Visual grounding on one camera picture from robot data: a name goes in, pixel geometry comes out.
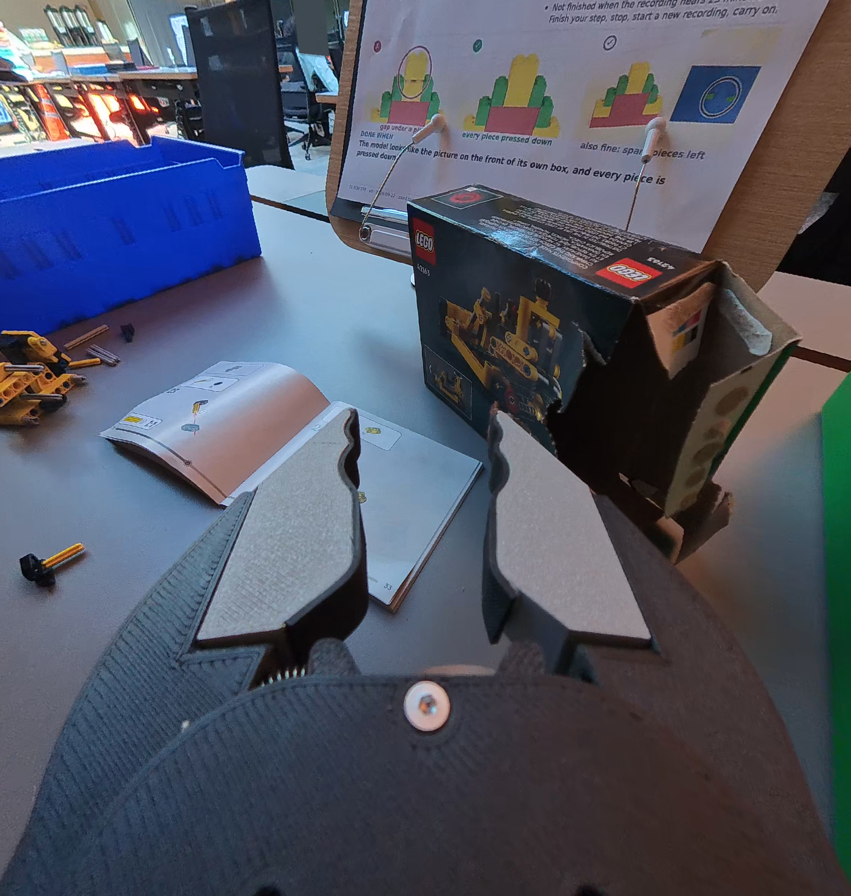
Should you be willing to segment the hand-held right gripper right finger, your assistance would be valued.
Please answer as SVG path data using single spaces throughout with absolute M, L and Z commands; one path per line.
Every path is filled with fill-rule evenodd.
M 537 644 L 568 674 L 581 645 L 649 648 L 652 636 L 590 488 L 511 415 L 492 409 L 482 613 L 497 644 Z

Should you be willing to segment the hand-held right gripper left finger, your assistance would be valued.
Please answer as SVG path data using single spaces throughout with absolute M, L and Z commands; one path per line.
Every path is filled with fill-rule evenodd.
M 355 409 L 340 408 L 254 491 L 196 635 L 205 647 L 310 648 L 368 606 Z

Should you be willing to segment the blue plastic bin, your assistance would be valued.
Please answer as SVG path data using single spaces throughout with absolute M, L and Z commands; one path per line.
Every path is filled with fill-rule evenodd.
M 0 331 L 54 332 L 261 253 L 242 151 L 154 137 L 0 158 Z

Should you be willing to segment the lego instruction booklet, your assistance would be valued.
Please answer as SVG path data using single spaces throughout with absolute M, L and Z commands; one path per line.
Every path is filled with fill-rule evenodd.
M 252 491 L 349 405 L 275 363 L 221 361 L 143 401 L 100 435 L 219 506 Z M 358 501 L 370 595 L 395 613 L 482 464 L 358 409 Z

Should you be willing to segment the black yellow lego axle piece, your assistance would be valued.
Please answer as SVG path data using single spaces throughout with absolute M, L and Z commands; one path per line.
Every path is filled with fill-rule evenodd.
M 84 544 L 76 543 L 45 559 L 36 554 L 25 554 L 19 559 L 21 575 L 40 588 L 53 588 L 56 585 L 56 570 L 84 552 Z

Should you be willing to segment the lego set cardboard box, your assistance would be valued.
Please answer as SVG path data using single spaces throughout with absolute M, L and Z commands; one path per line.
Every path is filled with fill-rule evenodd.
M 712 476 L 799 342 L 719 260 L 470 185 L 408 205 L 425 385 L 508 412 L 675 562 L 730 521 Z

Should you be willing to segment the yellow black lego model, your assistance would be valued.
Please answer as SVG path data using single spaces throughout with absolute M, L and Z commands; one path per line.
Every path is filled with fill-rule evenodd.
M 99 365 L 92 357 L 73 361 L 48 338 L 32 330 L 0 334 L 0 427 L 35 427 L 61 409 L 69 393 L 86 378 L 84 367 Z

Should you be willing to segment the instruction sheet on clipboard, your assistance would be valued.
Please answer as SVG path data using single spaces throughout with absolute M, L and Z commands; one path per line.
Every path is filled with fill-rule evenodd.
M 327 203 L 342 239 L 369 250 L 358 235 L 364 207 L 351 208 L 337 199 L 364 3 L 350 2 Z M 850 145 L 851 1 L 827 2 L 710 237 L 698 252 L 729 262 L 752 286 L 763 286 Z

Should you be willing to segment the printed instruction sheet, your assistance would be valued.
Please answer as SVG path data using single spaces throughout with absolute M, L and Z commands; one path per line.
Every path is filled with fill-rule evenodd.
M 700 251 L 823 1 L 365 2 L 337 199 L 480 183 L 622 227 L 646 124 L 667 119 L 631 230 Z

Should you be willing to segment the black office chair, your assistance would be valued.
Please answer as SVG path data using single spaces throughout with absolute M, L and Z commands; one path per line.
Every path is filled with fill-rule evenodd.
M 186 6 L 204 141 L 244 153 L 244 165 L 293 169 L 281 100 L 272 4 Z

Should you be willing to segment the shelf with colourful items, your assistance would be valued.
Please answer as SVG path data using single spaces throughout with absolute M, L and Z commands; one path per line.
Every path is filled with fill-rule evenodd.
M 0 145 L 201 139 L 186 2 L 0 2 Z

